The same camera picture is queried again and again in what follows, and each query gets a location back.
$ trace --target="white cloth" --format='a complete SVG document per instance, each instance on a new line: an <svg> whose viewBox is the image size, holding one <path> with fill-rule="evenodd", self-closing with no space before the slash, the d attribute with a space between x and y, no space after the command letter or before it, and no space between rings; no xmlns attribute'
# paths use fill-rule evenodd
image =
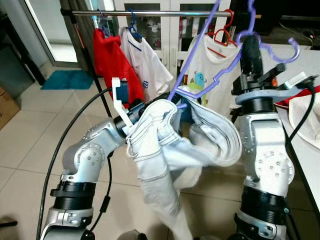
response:
<svg viewBox="0 0 320 240"><path fill-rule="evenodd" d="M187 56L189 56L196 40L197 36L193 38ZM208 48L226 57L219 56ZM236 48L234 45L223 46L222 44L216 43L208 35L205 35L185 73L185 75L187 75L187 86L192 92L199 93L213 82L213 77L220 70L226 69L231 64L238 52L239 48ZM230 114L230 107L240 107L235 104L235 97L231 95L233 82L240 74L240 64L237 64L232 72L221 76L219 79L220 83L214 89L202 96L201 104L224 116Z"/></svg>
<svg viewBox="0 0 320 240"><path fill-rule="evenodd" d="M125 27L119 32L120 48L141 81L144 101L147 103L169 90L169 83L174 77L162 64L146 39L143 37L141 42L136 41Z"/></svg>
<svg viewBox="0 0 320 240"><path fill-rule="evenodd" d="M295 129L305 115L311 95L292 98L289 102L289 121ZM313 108L297 134L320 149L320 93L315 94Z"/></svg>
<svg viewBox="0 0 320 240"><path fill-rule="evenodd" d="M177 190L196 184L202 167L236 163L242 151L240 136L231 121L184 100L189 107L179 111L168 100L153 102L126 138L128 155L133 156L138 169L144 202L171 229L176 240L193 239ZM172 124L186 116L188 122L193 122L189 139L181 137Z"/></svg>

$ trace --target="black wire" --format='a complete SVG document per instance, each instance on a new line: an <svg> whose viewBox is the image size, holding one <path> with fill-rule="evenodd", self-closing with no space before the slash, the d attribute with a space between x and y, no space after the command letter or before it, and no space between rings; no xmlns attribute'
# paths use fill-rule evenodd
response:
<svg viewBox="0 0 320 240"><path fill-rule="evenodd" d="M106 195L105 195L106 197L108 197L110 194L111 183L112 183L112 168L111 168L111 161L109 156L107 157L107 161L108 161L108 168L109 168L109 184L108 184L108 190L106 191ZM103 213L104 212L100 210L98 217L96 218L94 224L90 229L90 232L92 232L95 229Z"/></svg>
<svg viewBox="0 0 320 240"><path fill-rule="evenodd" d="M284 224L286 226L286 235L288 236L289 240L295 240L294 236L292 235L291 230L289 228L289 223L287 221L287 217L286 216L284 216Z"/></svg>
<svg viewBox="0 0 320 240"><path fill-rule="evenodd" d="M289 220L290 220L290 222L291 222L293 231L294 231L294 233L295 233L296 239L297 239L297 240L301 240L302 238L301 238L300 232L299 232L299 230L298 230L296 221L295 221L294 217L292 216L291 212L288 214L288 216L289 216Z"/></svg>
<svg viewBox="0 0 320 240"><path fill-rule="evenodd" d="M295 135L297 134L297 132L300 130L300 128L302 127L302 125L305 123L305 121L307 120L312 107L314 105L315 102L315 97L316 97L316 90L315 87L312 84L307 84L306 87L310 90L310 92L312 93L311 95L311 100L309 103L309 106L307 108L307 110L305 111L305 114L303 115L301 121L299 122L299 124L296 126L296 128L293 130L292 134L290 135L288 141L286 142L286 147L288 148L291 144L292 139L295 137Z"/></svg>
<svg viewBox="0 0 320 240"><path fill-rule="evenodd" d="M43 222L43 218L44 218L44 208L45 208L45 201L46 201L46 193L47 193L47 189L48 189L48 183L49 183L49 178L50 178L50 174L52 171L52 168L54 166L57 154L59 152L59 149L67 135L67 133L69 132L69 130L71 129L71 127L73 126L73 124L75 123L75 121L78 119L78 117L82 114L82 112L94 101L96 100L98 97L100 97L101 95L105 94L106 92L111 91L111 88L107 88L102 90L101 92L99 92L98 94L96 94L94 97L92 97L78 112L77 114L74 116L74 118L71 120L71 122L69 123L69 125L66 127L66 129L64 130L51 159L51 162L49 164L48 167L48 171L46 173L45 176L45 180L44 180L44 185L43 185L43 190L42 190L42 197L41 197L41 203L40 203L40 212L39 212L39 219L38 219L38 225L37 225L37 229L36 229L36 240L40 240L41 237L41 228L42 228L42 222Z"/></svg>

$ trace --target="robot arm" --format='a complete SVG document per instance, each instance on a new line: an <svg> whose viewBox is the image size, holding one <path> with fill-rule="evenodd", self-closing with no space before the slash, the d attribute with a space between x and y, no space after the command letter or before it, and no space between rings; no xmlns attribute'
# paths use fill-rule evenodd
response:
<svg viewBox="0 0 320 240"><path fill-rule="evenodd" d="M95 125L63 156L63 173L49 209L41 240L94 239L86 229L92 222L92 202L100 171L117 147L125 143L112 118Z"/></svg>
<svg viewBox="0 0 320 240"><path fill-rule="evenodd" d="M245 159L246 178L241 208L235 214L237 234L229 240L285 240L287 232L287 193L295 170L286 151L286 137L273 103L294 96L314 79L304 72L281 86L274 82L285 70L278 64L263 74L257 38L244 41L242 74L233 83L235 102L241 105L240 135Z"/></svg>

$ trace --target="red garment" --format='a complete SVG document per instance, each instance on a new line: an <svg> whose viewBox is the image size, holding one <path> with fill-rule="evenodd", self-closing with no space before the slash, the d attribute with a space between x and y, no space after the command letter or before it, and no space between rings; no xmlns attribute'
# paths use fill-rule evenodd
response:
<svg viewBox="0 0 320 240"><path fill-rule="evenodd" d="M144 100L144 91L134 69L122 52L120 36L105 38L100 29L95 29L93 34L95 72L104 77L107 88L112 87L112 78L126 79L128 83L129 104L136 99Z"/></svg>
<svg viewBox="0 0 320 240"><path fill-rule="evenodd" d="M314 90L315 90L315 93L319 93L320 92L320 85L316 86L314 88ZM291 99L298 98L298 97L303 97L303 96L307 96L307 95L311 95L311 94L312 94L311 91L309 91L309 89L306 88L306 89L302 90L301 92L299 92L297 95L291 96L291 97L288 97L285 100L276 102L274 105L276 105L277 107L280 107L282 109L289 109L289 102L290 102Z"/></svg>

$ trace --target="white table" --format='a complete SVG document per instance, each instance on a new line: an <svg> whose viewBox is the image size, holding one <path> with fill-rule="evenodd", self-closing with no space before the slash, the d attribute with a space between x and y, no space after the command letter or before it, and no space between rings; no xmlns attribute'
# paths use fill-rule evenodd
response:
<svg viewBox="0 0 320 240"><path fill-rule="evenodd" d="M287 110L278 107L277 112L287 135L290 136L294 129L290 125ZM320 224L320 150L303 140L298 134L295 135L291 144L295 152L293 155L296 155L296 159L292 159L295 161L295 171L299 171L302 177Z"/></svg>
<svg viewBox="0 0 320 240"><path fill-rule="evenodd" d="M274 53L281 58L288 58L293 55L293 50L288 45L273 46ZM261 50L263 70L269 71L277 63L273 61L265 50ZM307 76L320 75L320 51L300 50L300 56L292 63L286 65L286 71L277 77L278 84L282 84L300 72L305 72ZM320 77L315 81L315 86L320 85ZM287 111L278 108L279 116L283 122L284 129L288 136L293 132L290 125ZM310 202L314 208L320 224L320 150L304 141L298 134L292 140L293 150L296 155L295 163L299 171L304 186L308 192Z"/></svg>

